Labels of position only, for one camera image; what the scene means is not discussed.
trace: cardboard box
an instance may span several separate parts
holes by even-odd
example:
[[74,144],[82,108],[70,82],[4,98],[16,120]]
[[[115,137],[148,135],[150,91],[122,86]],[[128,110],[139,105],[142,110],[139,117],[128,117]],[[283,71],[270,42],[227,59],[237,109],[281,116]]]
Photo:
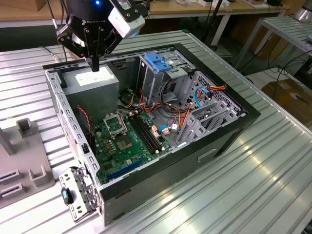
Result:
[[46,0],[0,0],[0,5],[29,11],[39,11],[45,4]]
[[[276,81],[268,83],[262,91],[272,98]],[[274,101],[305,126],[312,125],[312,92],[301,87],[292,79],[280,80]]]

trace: ram slot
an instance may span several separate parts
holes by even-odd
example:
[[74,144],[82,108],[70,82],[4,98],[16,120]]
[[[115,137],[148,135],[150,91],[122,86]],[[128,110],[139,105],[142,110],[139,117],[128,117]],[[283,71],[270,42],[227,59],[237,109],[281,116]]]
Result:
[[135,132],[139,135],[140,139],[143,141],[144,145],[147,147],[151,154],[154,154],[156,150],[160,150],[161,146],[156,141],[151,132],[147,129],[144,122],[139,117],[132,117],[129,119]]

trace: metal bracket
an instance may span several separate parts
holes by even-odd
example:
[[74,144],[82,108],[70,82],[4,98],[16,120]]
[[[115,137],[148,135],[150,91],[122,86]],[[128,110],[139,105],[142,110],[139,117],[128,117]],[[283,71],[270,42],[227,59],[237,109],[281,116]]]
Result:
[[99,197],[84,168],[68,168],[59,175],[59,180],[63,188],[61,194],[74,222],[79,222],[96,210]]

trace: yellow wire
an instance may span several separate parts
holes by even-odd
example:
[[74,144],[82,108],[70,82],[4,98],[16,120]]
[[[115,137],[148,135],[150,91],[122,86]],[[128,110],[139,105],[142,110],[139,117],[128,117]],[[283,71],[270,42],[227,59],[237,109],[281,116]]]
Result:
[[125,108],[129,108],[129,107],[131,107],[131,106],[132,106],[132,104],[133,104],[133,100],[134,100],[134,97],[135,97],[135,94],[132,94],[131,101],[130,101],[130,103],[129,103],[128,105],[126,105],[126,106],[125,106]]

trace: aluminum table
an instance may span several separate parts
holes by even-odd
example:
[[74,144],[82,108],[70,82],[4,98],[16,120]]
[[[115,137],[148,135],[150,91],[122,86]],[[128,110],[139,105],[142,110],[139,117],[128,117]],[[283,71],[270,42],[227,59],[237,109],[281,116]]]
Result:
[[[72,221],[56,184],[0,210],[1,233],[300,233],[312,218],[312,132],[192,34],[123,40],[115,52],[182,43],[261,116],[216,160],[104,227],[97,213]],[[50,49],[61,57],[61,48]],[[40,48],[0,53],[0,127],[36,120],[54,178],[75,165],[56,117]]]
[[238,68],[238,66],[241,64],[246,52],[248,51],[254,38],[262,27],[267,28],[269,31],[255,50],[255,54],[257,54],[257,52],[259,52],[259,50],[264,46],[265,42],[269,39],[271,34],[275,33],[293,45],[293,49],[290,51],[289,56],[292,55],[294,49],[296,48],[302,50],[303,52],[310,51],[308,54],[312,55],[312,43],[307,41],[307,37],[312,35],[312,22],[301,23],[289,16],[278,18],[262,18],[254,27],[243,49],[241,50],[237,59],[237,63],[235,64],[235,68]]

